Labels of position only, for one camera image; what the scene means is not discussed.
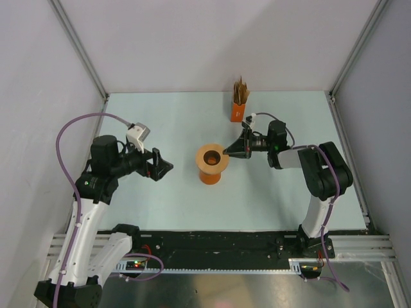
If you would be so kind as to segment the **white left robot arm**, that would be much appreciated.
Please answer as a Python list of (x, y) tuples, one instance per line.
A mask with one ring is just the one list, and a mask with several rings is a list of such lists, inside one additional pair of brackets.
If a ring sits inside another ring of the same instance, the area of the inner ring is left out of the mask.
[(91, 158), (75, 182), (73, 216), (55, 267), (40, 281), (35, 297), (46, 307), (97, 307), (103, 286), (118, 262), (143, 247), (139, 228), (118, 224), (95, 257), (92, 247), (100, 222), (118, 188), (118, 180), (133, 172), (159, 181), (173, 169), (157, 148), (139, 150), (127, 142), (118, 149), (113, 135), (93, 140)]

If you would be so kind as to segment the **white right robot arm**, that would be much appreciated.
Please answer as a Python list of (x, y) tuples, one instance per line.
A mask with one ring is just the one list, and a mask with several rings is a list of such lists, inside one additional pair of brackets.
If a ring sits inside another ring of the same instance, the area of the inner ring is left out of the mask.
[(265, 135), (251, 128), (251, 117), (241, 123), (240, 136), (223, 154), (249, 159), (252, 153), (267, 153), (268, 165), (274, 169), (301, 169), (311, 194), (307, 214), (299, 225), (293, 249), (312, 257), (325, 244), (328, 221), (333, 206), (353, 184), (353, 174), (334, 142), (291, 147), (286, 123), (273, 120)]

